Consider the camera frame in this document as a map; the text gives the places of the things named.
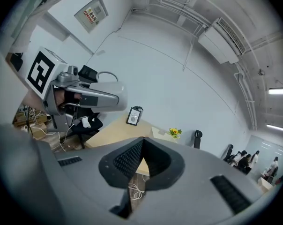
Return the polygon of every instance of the black chair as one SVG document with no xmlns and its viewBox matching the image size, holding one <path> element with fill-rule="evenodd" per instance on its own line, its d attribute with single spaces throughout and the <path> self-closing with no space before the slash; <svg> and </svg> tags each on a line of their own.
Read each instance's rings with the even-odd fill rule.
<svg viewBox="0 0 283 225">
<path fill-rule="evenodd" d="M 84 65 L 83 68 L 78 73 L 78 75 L 79 75 L 79 80 L 82 82 L 97 83 L 96 80 L 97 71 L 89 68 L 88 66 Z M 93 113 L 92 110 L 88 108 L 78 108 L 77 117 L 78 118 L 85 116 L 88 117 L 88 121 L 91 127 L 84 127 L 82 122 L 80 122 L 78 125 L 76 126 L 74 125 L 71 127 L 72 132 L 67 134 L 67 138 L 77 135 L 79 137 L 82 148 L 85 149 L 82 135 L 85 134 L 85 135 L 94 136 L 99 132 L 99 129 L 103 126 L 103 123 L 100 121 L 99 118 L 97 118 L 99 114 L 100 113 Z"/>
<path fill-rule="evenodd" d="M 89 121 L 90 127 L 84 127 L 82 122 L 80 122 L 77 126 L 75 125 L 72 126 L 71 132 L 67 134 L 67 138 L 77 135 L 79 137 L 82 148 L 85 149 L 84 140 L 82 138 L 82 135 L 85 134 L 85 135 L 90 135 L 90 137 L 92 137 L 95 134 L 97 134 L 99 132 L 99 129 L 103 126 L 103 123 L 100 121 L 99 118 L 97 118 L 98 114 L 99 113 L 94 113 L 93 116 L 89 116 L 88 121 Z M 63 142 L 65 138 L 66 137 L 62 137 L 60 139 L 60 142 Z"/>
<path fill-rule="evenodd" d="M 228 149 L 228 151 L 227 151 L 227 155 L 226 155 L 226 157 L 223 159 L 225 162 L 227 162 L 227 160 L 230 158 L 231 153 L 232 153 L 232 148 L 233 148 L 233 145 L 232 145 L 232 144 L 229 144 L 229 149 Z"/>
<path fill-rule="evenodd" d="M 203 133 L 199 130 L 196 130 L 194 133 L 194 148 L 200 149 L 201 137 Z"/>
<path fill-rule="evenodd" d="M 96 83 L 97 71 L 91 69 L 90 67 L 84 65 L 83 68 L 78 73 L 79 80 L 86 83 Z"/>
</svg>

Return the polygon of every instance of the sign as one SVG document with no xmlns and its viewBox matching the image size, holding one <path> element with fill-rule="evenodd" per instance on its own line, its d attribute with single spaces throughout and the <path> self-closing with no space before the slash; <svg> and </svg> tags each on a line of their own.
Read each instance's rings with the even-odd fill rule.
<svg viewBox="0 0 283 225">
<path fill-rule="evenodd" d="M 95 15 L 94 11 L 91 9 L 91 7 L 86 9 L 84 11 L 84 14 L 86 15 L 86 17 L 88 18 L 88 20 L 90 21 L 91 24 L 93 24 L 97 20 L 97 17 Z"/>
<path fill-rule="evenodd" d="M 43 93 L 54 66 L 54 63 L 52 63 L 42 52 L 38 53 L 27 79 L 40 93 Z"/>
</svg>

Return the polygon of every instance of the desk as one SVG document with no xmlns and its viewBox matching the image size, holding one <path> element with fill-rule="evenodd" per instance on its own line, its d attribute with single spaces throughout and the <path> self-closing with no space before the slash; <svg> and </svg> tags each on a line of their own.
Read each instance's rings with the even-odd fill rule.
<svg viewBox="0 0 283 225">
<path fill-rule="evenodd" d="M 258 186 L 261 188 L 261 190 L 266 193 L 268 192 L 273 185 L 269 184 L 267 181 L 265 181 L 263 178 L 258 179 Z"/>
<path fill-rule="evenodd" d="M 86 146 L 88 148 L 95 148 L 103 145 L 108 145 L 111 143 L 116 143 L 128 138 L 140 137 L 140 136 L 156 137 L 156 138 L 176 142 L 175 139 L 168 134 L 162 135 L 162 133 L 159 133 L 156 135 L 155 133 L 161 131 L 161 129 L 159 129 L 156 126 L 153 126 L 152 124 L 142 119 L 138 122 L 137 126 L 126 124 L 127 117 L 128 117 L 127 113 L 123 114 L 117 120 L 113 121 L 107 127 L 103 128 L 100 132 L 98 132 L 96 135 L 91 137 L 86 142 Z M 145 159 L 141 161 L 141 164 L 137 168 L 136 172 L 149 176 L 149 169 Z"/>
</svg>

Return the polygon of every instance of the white wall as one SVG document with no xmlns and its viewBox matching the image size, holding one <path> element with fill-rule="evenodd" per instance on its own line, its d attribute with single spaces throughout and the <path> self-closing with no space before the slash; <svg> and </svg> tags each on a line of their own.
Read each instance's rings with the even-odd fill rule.
<svg viewBox="0 0 283 225">
<path fill-rule="evenodd" d="M 219 63 L 195 45 L 182 71 L 190 37 L 182 30 L 148 16 L 131 15 L 122 29 L 111 34 L 88 66 L 114 72 L 127 84 L 128 108 L 142 106 L 142 118 L 162 128 L 183 131 L 188 143 L 197 129 L 201 149 L 218 157 L 229 143 L 243 150 L 249 139 L 247 121 L 237 94 L 220 73 Z M 102 118 L 106 126 L 120 112 Z"/>
<path fill-rule="evenodd" d="M 131 8 L 131 0 L 103 0 L 108 16 L 88 33 L 74 15 L 92 0 L 62 0 L 49 13 L 93 53 L 105 37 L 121 27 Z"/>
<path fill-rule="evenodd" d="M 28 49 L 22 56 L 23 64 L 19 71 L 21 76 L 26 76 L 40 46 L 55 52 L 67 63 L 77 66 L 79 70 L 92 56 L 91 51 L 46 14 L 39 19 L 31 35 Z"/>
<path fill-rule="evenodd" d="M 251 135 L 260 137 L 263 140 L 270 141 L 283 147 L 283 133 L 281 131 L 268 132 L 265 130 L 251 131 Z"/>
</svg>

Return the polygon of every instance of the robotic arm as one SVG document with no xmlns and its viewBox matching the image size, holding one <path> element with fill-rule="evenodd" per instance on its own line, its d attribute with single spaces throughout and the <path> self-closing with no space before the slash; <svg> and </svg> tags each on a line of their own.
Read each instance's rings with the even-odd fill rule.
<svg viewBox="0 0 283 225">
<path fill-rule="evenodd" d="M 81 82 L 76 66 L 67 64 L 43 47 L 37 52 L 25 80 L 41 97 L 45 111 L 52 117 L 53 127 L 49 131 L 66 132 L 72 124 L 79 123 L 78 114 L 82 111 L 88 115 L 123 111 L 127 107 L 127 90 L 123 82 Z M 80 99 L 57 106 L 56 89 L 64 89 L 66 94 L 78 93 Z"/>
</svg>

